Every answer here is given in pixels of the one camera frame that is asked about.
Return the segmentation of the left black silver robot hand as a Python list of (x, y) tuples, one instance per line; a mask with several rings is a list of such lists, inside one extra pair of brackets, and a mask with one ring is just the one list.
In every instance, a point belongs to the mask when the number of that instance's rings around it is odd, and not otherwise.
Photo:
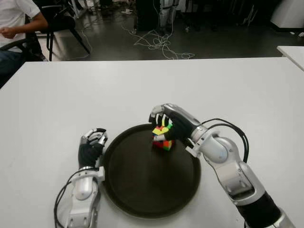
[(108, 137), (104, 128), (91, 129), (81, 136), (78, 149), (78, 165), (80, 169), (95, 167), (107, 140)]

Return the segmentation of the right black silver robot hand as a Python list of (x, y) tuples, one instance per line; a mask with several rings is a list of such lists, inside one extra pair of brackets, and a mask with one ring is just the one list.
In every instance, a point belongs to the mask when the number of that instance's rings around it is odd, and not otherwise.
[(154, 107), (149, 116), (149, 122), (155, 127), (160, 125), (162, 118), (173, 123), (172, 128), (154, 137), (154, 141), (169, 141), (191, 139), (196, 143), (208, 130), (193, 115), (174, 104), (162, 104)]

